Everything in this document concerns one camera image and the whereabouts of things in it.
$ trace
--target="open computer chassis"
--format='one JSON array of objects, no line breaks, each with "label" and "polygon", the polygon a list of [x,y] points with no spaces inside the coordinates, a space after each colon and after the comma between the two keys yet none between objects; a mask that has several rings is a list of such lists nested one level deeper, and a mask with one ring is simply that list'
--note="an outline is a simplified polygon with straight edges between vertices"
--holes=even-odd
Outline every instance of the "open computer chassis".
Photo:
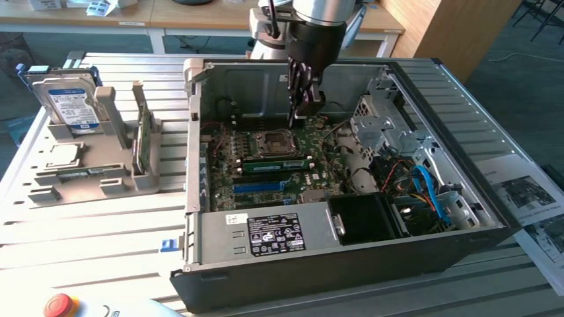
[{"label": "open computer chassis", "polygon": [[186,62],[188,311],[438,272],[519,229],[398,63],[340,61],[287,128],[287,64]]}]

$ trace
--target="blue hard drive label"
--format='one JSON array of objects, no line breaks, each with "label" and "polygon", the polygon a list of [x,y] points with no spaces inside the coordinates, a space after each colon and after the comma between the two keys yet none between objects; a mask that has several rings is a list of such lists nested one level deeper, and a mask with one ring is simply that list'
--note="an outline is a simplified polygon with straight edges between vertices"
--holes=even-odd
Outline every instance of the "blue hard drive label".
[{"label": "blue hard drive label", "polygon": [[84,89],[51,89],[48,91],[56,113],[74,129],[94,129],[100,125],[92,101]]}]

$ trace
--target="warning label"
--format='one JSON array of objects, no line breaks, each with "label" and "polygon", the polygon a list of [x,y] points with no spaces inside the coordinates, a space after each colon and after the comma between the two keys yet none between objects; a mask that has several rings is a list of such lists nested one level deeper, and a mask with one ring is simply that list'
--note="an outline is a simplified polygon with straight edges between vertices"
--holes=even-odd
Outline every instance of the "warning label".
[{"label": "warning label", "polygon": [[306,250],[298,213],[248,218],[247,225],[254,256]]}]

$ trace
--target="cpu socket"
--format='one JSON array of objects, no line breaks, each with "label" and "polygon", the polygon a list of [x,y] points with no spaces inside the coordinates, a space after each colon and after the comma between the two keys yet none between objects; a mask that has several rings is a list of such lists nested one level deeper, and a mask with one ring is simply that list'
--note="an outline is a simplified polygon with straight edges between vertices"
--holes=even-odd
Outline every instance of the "cpu socket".
[{"label": "cpu socket", "polygon": [[259,154],[263,157],[291,157],[298,154],[294,133],[290,130],[268,131],[256,135]]}]

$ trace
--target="barcode sticker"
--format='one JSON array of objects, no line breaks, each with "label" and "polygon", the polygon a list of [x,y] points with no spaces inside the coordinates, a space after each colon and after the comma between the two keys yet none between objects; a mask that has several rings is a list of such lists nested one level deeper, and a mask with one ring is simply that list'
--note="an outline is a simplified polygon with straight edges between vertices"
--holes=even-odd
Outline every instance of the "barcode sticker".
[{"label": "barcode sticker", "polygon": [[247,223],[248,213],[236,213],[235,215],[226,215],[227,225],[240,225]]}]

